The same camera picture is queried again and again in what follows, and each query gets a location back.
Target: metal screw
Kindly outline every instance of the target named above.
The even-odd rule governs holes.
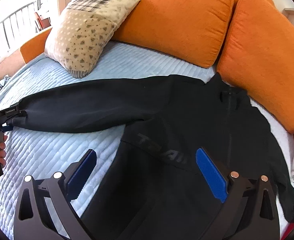
[[[31,176],[30,176],[30,175],[27,175],[27,176],[24,178],[24,181],[26,181],[26,182],[31,181]]]
[[[232,176],[233,178],[237,179],[239,177],[239,173],[237,171],[232,171],[230,173],[230,176]]]
[[[55,173],[54,173],[54,178],[55,178],[55,179],[59,179],[62,175],[63,175],[63,174],[62,174],[60,171],[55,172]]]
[[[268,181],[268,177],[266,175],[261,176],[262,181]]]

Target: beige pillow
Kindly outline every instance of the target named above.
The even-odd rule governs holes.
[[[45,55],[73,77],[95,67],[104,46],[140,0],[72,0],[50,32]]]

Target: blue gripper pad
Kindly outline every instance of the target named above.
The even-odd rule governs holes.
[[[92,149],[89,149],[79,162],[69,165],[69,167],[64,172],[64,174],[66,173],[66,200],[71,201],[78,198],[96,164],[96,152]]]
[[[227,198],[227,182],[203,148],[196,152],[196,163],[214,197],[224,203]]]

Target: bed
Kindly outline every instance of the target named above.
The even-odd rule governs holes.
[[[191,76],[207,82],[215,74],[215,66],[204,69],[151,49],[110,41],[104,48],[97,67],[87,77],[80,80],[73,78],[58,62],[41,54],[20,69],[1,90],[0,110],[27,95],[70,83],[104,78],[144,78],[169,74]],[[291,159],[294,156],[293,135],[287,133],[282,125],[257,102],[254,100],[251,102],[269,121],[271,131],[290,169]],[[80,216],[115,157],[123,129],[124,126],[118,126],[99,132],[63,134],[15,127],[9,132],[8,164],[5,167],[4,176],[0,178],[0,228],[9,239],[13,239],[15,204],[24,176],[32,175],[35,179],[49,178],[54,172],[64,171],[70,163],[78,161],[87,149],[94,149],[98,157],[97,166],[78,199],[72,201],[72,206]],[[52,203],[47,201],[47,205],[58,232],[66,235]],[[278,200],[277,207],[282,234],[288,223],[284,219]]]

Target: black jacket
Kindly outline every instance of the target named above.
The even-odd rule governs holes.
[[[242,176],[271,180],[287,221],[294,189],[268,121],[245,90],[216,74],[105,79],[42,91],[19,103],[12,124],[48,132],[93,132],[126,124],[116,157],[82,220],[100,239],[199,239],[218,213],[195,161],[205,147]]]

